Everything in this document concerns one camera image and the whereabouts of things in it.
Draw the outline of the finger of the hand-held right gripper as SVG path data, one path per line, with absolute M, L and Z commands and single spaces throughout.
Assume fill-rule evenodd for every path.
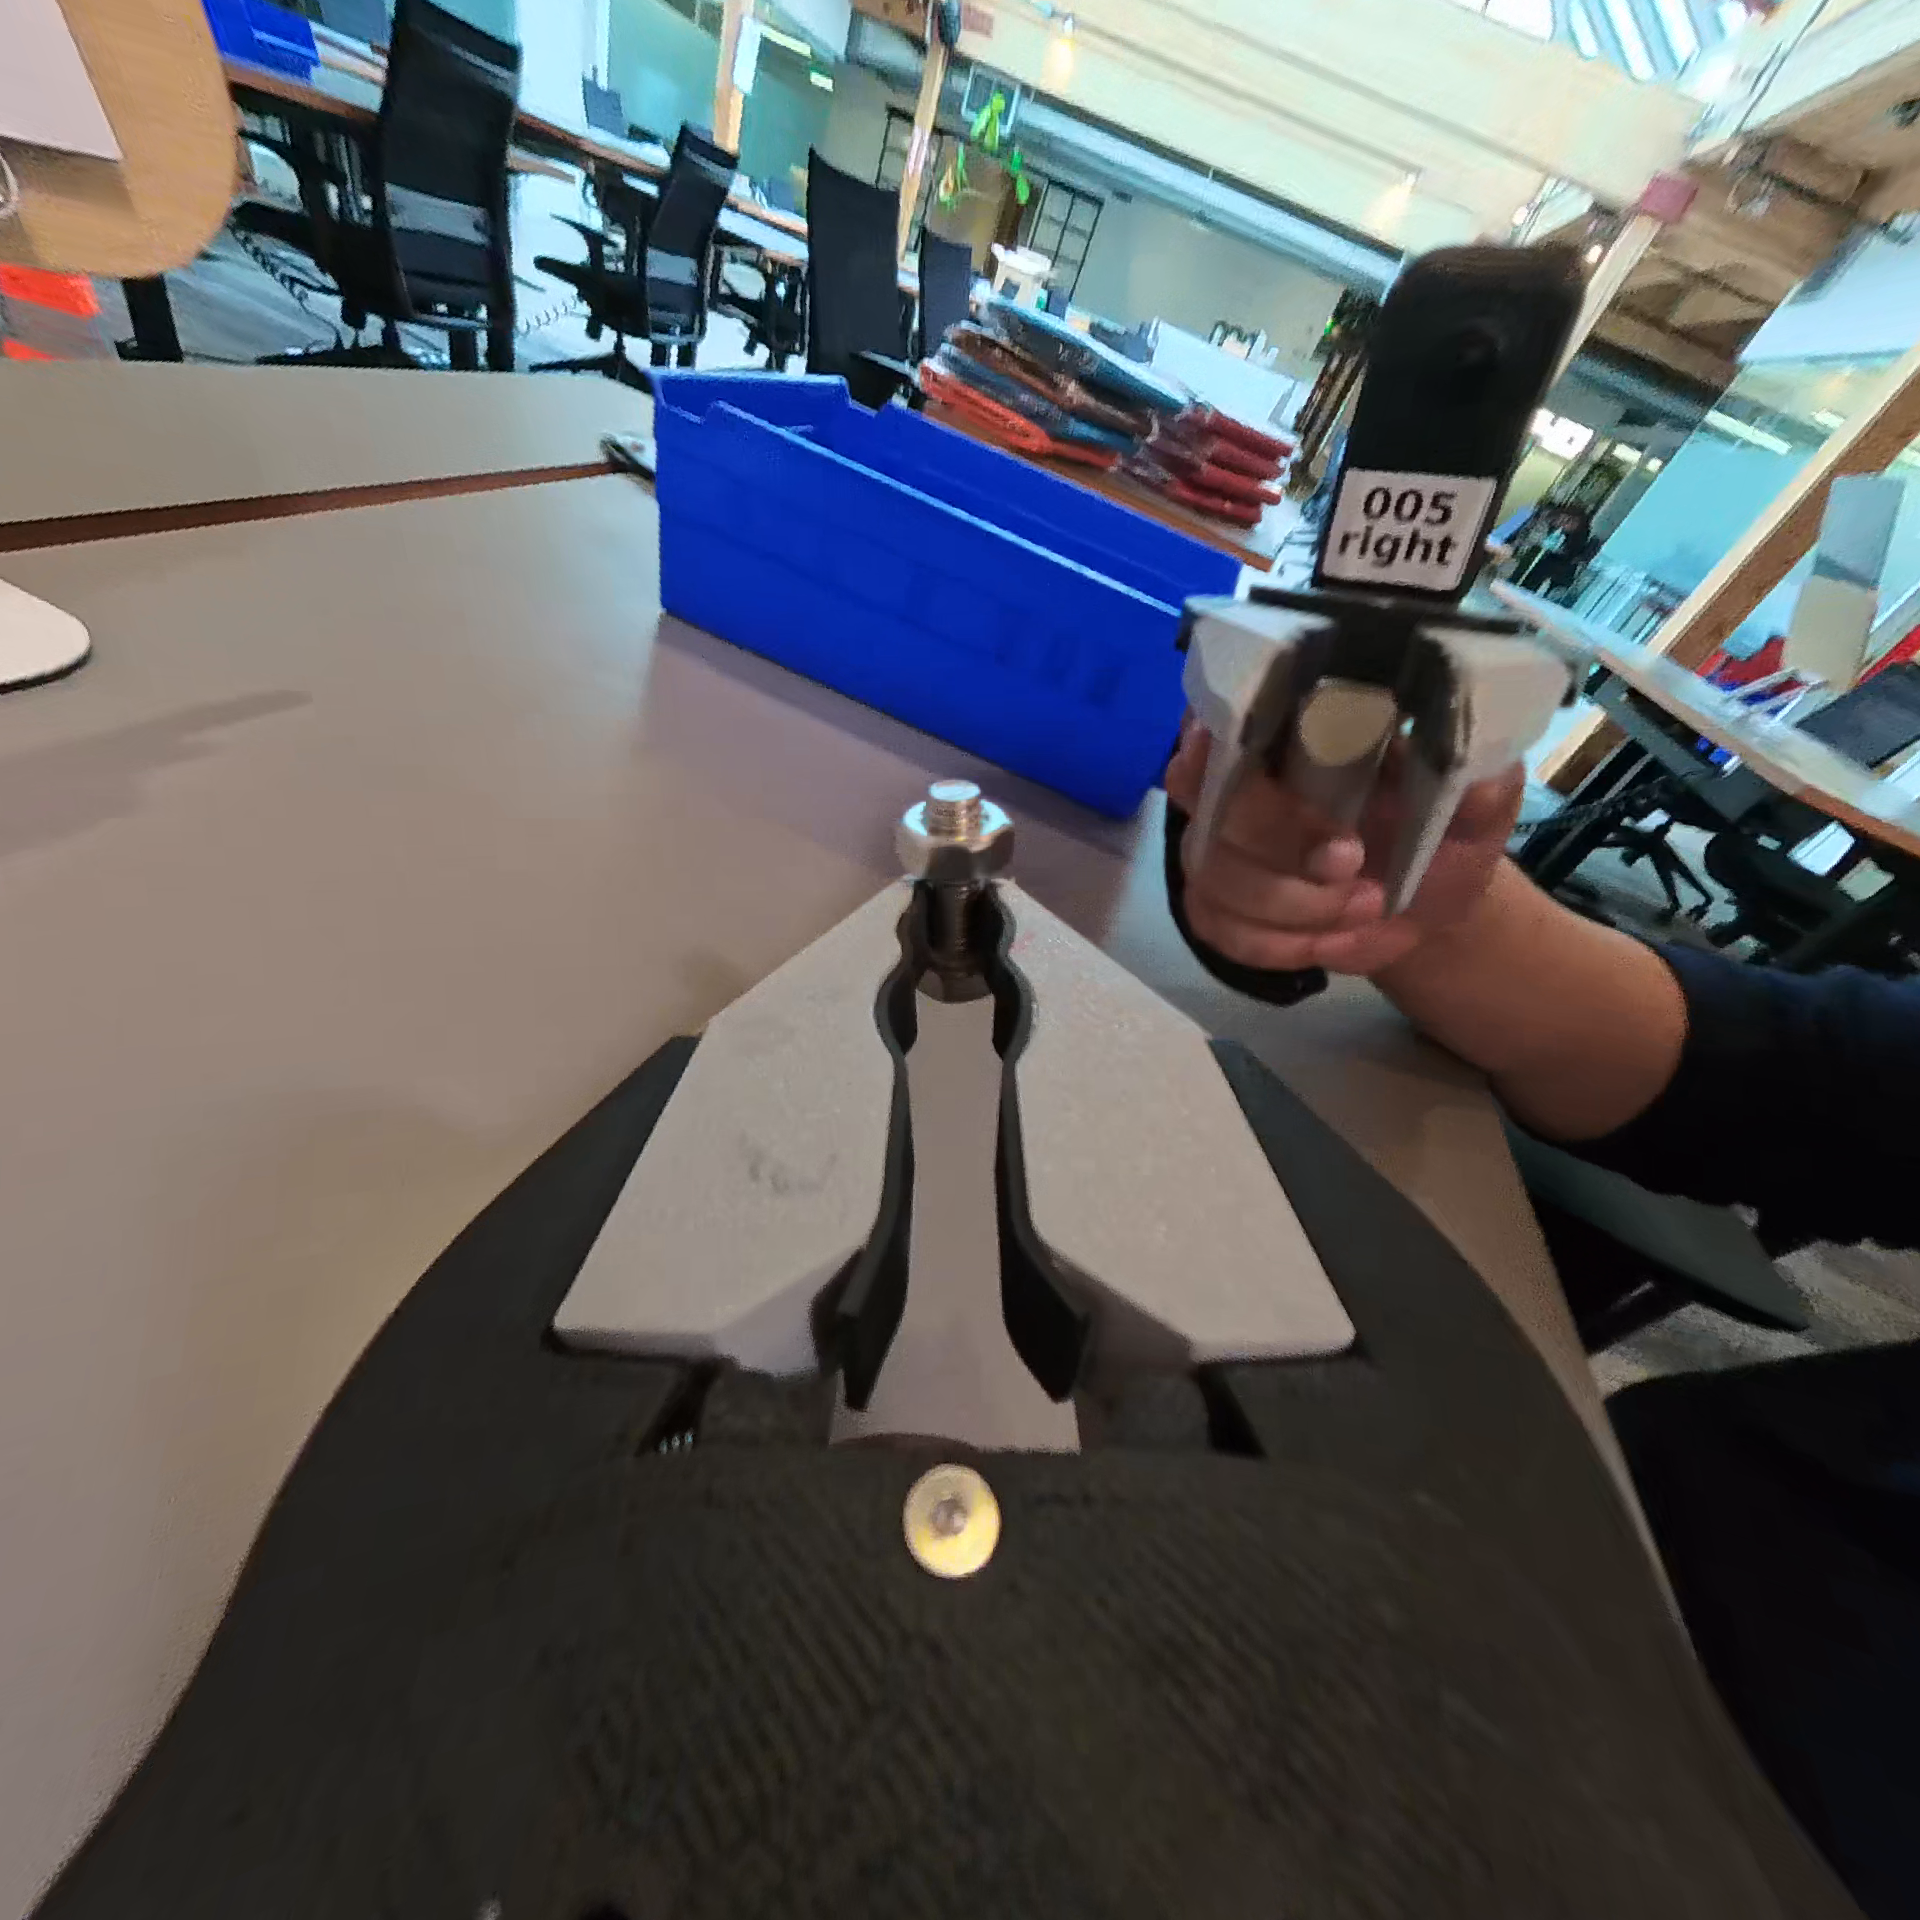
M 1400 828 L 1384 900 L 1407 911 L 1468 791 L 1508 773 L 1569 696 L 1572 662 L 1537 638 L 1418 638 L 1404 711 Z
M 1185 604 L 1185 698 L 1207 737 L 1190 807 L 1193 847 L 1211 847 L 1239 791 L 1282 742 L 1326 652 L 1326 616 L 1284 596 L 1193 596 Z

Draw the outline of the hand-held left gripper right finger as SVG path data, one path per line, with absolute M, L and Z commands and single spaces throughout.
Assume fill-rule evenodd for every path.
M 1356 1325 L 1209 1033 L 1016 882 L 982 900 L 1002 1319 L 1052 1400 L 1346 1353 Z

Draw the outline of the long steel hex bolt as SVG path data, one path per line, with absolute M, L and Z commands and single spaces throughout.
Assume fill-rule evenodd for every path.
M 937 780 L 928 792 L 939 800 L 971 800 L 982 788 L 969 780 Z M 971 954 L 975 905 L 982 884 L 962 887 L 928 887 L 921 892 L 926 900 L 926 948 L 928 968 L 921 976 L 919 990 L 942 1004 L 975 1000 L 986 992 L 977 960 Z

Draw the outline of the blue plastic bin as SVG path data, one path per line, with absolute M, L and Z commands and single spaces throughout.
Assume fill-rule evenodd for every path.
M 660 607 L 1110 818 L 1242 561 L 840 377 L 654 373 Z

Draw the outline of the medium steel hex nut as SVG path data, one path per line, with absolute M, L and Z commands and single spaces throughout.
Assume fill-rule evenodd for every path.
M 992 882 L 1010 871 L 1016 847 L 1014 815 L 982 794 L 939 800 L 926 792 L 897 828 L 904 873 L 928 887 Z

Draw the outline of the person's right forearm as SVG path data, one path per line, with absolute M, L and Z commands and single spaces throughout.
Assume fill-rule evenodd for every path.
M 1640 942 L 1502 865 L 1377 976 L 1522 1132 L 1751 1209 L 1775 1245 L 1918 1247 L 1918 986 Z

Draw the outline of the person's right hand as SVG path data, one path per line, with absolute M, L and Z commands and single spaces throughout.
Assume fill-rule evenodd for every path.
M 1215 737 L 1187 718 L 1167 767 L 1168 900 L 1224 964 L 1256 973 L 1379 976 L 1476 913 L 1498 887 L 1528 773 L 1512 760 L 1457 805 L 1419 892 L 1391 909 L 1384 871 L 1407 813 L 1402 752 L 1387 753 L 1358 828 L 1337 828 L 1272 775 L 1248 775 L 1198 833 Z

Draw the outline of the wooden office desk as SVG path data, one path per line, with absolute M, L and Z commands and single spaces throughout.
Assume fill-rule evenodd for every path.
M 1777 792 L 1814 807 L 1848 831 L 1918 856 L 1918 798 L 1904 788 L 1904 775 L 1875 775 L 1804 727 L 1764 718 L 1680 662 L 1644 644 L 1618 641 L 1609 631 L 1531 592 L 1492 582 L 1490 593 L 1502 610 L 1571 652 L 1578 665 L 1599 670 L 1606 681 L 1657 705 L 1692 736 L 1728 750 Z

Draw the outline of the stack of folded cloths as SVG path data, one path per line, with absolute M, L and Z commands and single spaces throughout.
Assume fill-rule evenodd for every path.
M 1239 529 L 1284 495 L 1295 442 L 1044 311 L 992 296 L 919 361 L 919 392 L 990 441 Z

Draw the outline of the white standing card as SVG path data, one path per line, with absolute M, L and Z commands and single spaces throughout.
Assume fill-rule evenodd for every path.
M 1902 505 L 1895 472 L 1832 479 L 1784 646 L 1786 668 L 1815 689 L 1846 693 L 1864 672 Z

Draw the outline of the grey padded office chair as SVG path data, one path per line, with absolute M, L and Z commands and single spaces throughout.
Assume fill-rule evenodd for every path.
M 1738 1210 L 1647 1190 L 1513 1119 L 1505 1140 L 1586 1354 L 1689 1306 L 1746 1328 L 1809 1332 L 1801 1296 Z

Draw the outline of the green hanging decoration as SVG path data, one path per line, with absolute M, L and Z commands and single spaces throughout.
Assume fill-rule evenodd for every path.
M 1024 165 L 1024 151 L 1018 146 L 1018 100 L 1007 89 L 994 84 L 982 108 L 968 111 L 962 134 L 952 140 L 952 151 L 932 189 L 936 206 L 953 209 L 971 192 L 971 159 L 990 159 L 1003 174 L 1014 189 L 1016 202 L 1027 208 L 1034 198 L 1034 183 Z

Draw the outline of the orange traffic cone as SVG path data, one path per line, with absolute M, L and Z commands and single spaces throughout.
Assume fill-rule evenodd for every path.
M 8 361 L 90 361 L 106 352 L 102 301 L 91 278 L 3 264 L 3 354 Z

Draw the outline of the instruction sign on stand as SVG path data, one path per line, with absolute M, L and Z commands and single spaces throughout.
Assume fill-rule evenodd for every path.
M 154 278 L 224 223 L 235 110 L 200 1 L 59 1 L 102 93 L 120 161 L 6 141 L 8 264 Z

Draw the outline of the wooden post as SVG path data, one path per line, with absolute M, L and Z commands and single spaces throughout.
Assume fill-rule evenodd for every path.
M 1915 346 L 1746 365 L 1647 481 L 1572 598 L 1599 641 L 1698 668 L 1786 636 L 1841 481 L 1875 476 L 1894 519 L 1880 613 L 1915 616 Z

